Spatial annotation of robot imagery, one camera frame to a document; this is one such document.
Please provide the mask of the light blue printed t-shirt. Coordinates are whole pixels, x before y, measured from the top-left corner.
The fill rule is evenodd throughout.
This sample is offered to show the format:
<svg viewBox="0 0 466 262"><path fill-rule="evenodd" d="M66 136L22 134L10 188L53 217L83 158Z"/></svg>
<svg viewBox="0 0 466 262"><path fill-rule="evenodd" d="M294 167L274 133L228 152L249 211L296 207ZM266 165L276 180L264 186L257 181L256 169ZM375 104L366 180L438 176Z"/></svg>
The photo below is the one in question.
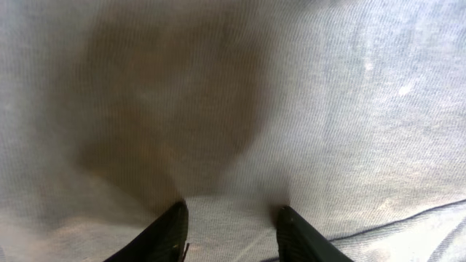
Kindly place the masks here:
<svg viewBox="0 0 466 262"><path fill-rule="evenodd" d="M103 261L174 202L189 261L465 259L463 1L3 1L1 259Z"/></svg>

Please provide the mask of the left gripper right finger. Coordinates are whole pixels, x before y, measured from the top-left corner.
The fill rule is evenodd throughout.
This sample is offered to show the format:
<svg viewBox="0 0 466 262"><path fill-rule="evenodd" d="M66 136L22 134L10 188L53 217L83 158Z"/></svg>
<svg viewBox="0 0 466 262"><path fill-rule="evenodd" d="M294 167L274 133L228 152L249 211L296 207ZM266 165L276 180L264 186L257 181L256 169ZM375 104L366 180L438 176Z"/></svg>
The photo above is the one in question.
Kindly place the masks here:
<svg viewBox="0 0 466 262"><path fill-rule="evenodd" d="M280 262L352 262L289 206L279 209L276 229Z"/></svg>

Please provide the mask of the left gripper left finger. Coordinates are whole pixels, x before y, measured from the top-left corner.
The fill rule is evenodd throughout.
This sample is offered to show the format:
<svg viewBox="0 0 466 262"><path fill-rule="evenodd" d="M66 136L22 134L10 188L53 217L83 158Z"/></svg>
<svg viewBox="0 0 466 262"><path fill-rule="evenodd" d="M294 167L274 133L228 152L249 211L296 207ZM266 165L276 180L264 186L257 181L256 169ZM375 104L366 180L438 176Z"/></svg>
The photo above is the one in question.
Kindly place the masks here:
<svg viewBox="0 0 466 262"><path fill-rule="evenodd" d="M185 201L176 202L105 262L182 262L189 248L188 229L188 207Z"/></svg>

